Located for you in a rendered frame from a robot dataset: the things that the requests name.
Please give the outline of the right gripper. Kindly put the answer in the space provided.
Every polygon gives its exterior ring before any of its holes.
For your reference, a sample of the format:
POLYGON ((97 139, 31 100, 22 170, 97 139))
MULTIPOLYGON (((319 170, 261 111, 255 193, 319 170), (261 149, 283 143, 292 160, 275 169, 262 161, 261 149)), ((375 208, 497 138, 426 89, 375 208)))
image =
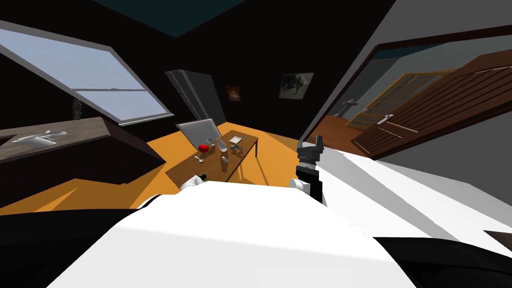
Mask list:
POLYGON ((318 162, 320 161, 321 154, 324 151, 323 137, 317 135, 315 139, 315 145, 304 146, 304 143, 300 141, 297 146, 297 158, 300 162, 318 162))

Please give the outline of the yellow framed glass door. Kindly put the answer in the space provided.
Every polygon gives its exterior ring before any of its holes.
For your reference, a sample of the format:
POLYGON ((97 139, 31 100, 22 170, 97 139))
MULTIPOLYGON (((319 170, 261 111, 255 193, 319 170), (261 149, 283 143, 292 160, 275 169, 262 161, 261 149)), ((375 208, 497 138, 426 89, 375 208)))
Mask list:
POLYGON ((345 126, 358 131, 366 130, 453 71, 454 69, 448 69, 403 74, 345 126))

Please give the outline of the brown wooden table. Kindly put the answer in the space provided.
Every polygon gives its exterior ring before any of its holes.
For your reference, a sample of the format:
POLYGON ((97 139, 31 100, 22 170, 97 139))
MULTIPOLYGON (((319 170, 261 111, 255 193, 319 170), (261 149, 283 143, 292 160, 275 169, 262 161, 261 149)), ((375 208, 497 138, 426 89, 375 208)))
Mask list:
POLYGON ((242 161, 254 149, 254 154, 258 154, 258 137, 245 134, 236 130, 231 130, 220 137, 227 145, 227 151, 222 152, 216 145, 207 153, 196 152, 184 161, 172 167, 165 173, 168 178, 177 186, 182 186, 194 175, 206 174, 207 181, 228 182, 234 172, 241 165, 242 161), (242 138, 238 143, 242 147, 231 149, 233 143, 230 140, 234 137, 242 138))

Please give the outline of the grey chair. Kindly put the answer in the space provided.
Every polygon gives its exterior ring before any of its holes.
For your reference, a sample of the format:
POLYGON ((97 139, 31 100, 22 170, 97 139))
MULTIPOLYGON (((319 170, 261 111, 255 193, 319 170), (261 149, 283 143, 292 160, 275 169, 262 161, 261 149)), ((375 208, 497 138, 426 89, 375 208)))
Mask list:
POLYGON ((184 134, 197 152, 200 145, 210 145, 207 139, 216 140, 221 137, 212 118, 179 123, 176 124, 176 127, 184 134))

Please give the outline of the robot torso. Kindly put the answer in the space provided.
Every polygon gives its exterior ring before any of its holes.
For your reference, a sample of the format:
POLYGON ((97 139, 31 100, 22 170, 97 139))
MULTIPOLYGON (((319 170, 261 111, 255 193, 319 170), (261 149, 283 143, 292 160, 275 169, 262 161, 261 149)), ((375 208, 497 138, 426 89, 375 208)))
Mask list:
POLYGON ((371 236, 296 188, 207 181, 115 224, 48 288, 415 288, 371 236))

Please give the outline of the dark grey fridge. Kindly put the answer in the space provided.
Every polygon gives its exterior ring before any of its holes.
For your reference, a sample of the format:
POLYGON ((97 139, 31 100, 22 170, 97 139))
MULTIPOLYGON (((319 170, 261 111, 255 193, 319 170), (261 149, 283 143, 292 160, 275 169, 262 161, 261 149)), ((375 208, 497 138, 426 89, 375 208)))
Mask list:
POLYGON ((219 126, 226 122, 220 98, 208 74, 177 69, 166 76, 197 120, 211 118, 219 126))

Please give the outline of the brown slatted door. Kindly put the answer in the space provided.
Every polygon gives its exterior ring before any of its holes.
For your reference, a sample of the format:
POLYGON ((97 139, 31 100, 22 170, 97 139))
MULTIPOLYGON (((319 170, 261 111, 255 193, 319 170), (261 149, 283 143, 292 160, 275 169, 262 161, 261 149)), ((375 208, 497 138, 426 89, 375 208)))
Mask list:
POLYGON ((373 124, 352 143, 378 160, 512 111, 512 49, 483 54, 373 124))

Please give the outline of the dark counter with sink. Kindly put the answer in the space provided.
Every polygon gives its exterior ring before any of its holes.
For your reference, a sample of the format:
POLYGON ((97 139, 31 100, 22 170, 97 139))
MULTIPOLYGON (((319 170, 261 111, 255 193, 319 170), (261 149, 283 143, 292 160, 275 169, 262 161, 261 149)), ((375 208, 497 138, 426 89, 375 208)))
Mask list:
POLYGON ((145 141, 101 117, 0 130, 0 208, 73 179, 128 184, 165 160, 145 141), (16 140, 61 132, 31 149, 16 140))

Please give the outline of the large window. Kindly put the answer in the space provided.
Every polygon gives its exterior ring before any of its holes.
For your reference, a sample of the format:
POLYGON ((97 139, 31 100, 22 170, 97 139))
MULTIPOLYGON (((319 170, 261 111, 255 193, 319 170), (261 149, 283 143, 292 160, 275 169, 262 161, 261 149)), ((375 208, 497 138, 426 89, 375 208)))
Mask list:
POLYGON ((172 116, 109 46, 0 20, 0 53, 120 126, 172 116))

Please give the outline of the white pedestal washbasin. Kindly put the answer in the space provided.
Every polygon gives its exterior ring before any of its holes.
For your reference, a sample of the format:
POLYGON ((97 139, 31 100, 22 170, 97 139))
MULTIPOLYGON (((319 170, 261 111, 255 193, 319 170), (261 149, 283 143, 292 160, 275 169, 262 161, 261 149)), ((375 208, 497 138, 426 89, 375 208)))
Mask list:
POLYGON ((343 102, 343 107, 342 107, 342 110, 339 112, 338 114, 338 117, 340 118, 343 118, 345 113, 351 108, 351 107, 354 107, 354 106, 357 106, 358 103, 356 101, 354 101, 353 99, 351 100, 348 100, 348 101, 344 101, 343 102))

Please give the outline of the grey wall picture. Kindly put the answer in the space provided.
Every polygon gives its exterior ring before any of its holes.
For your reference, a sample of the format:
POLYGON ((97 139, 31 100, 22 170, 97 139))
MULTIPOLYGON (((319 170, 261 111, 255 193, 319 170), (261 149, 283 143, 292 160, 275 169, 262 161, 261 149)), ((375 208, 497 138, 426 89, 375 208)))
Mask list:
POLYGON ((280 99, 302 100, 313 76, 313 72, 284 74, 278 97, 280 99))

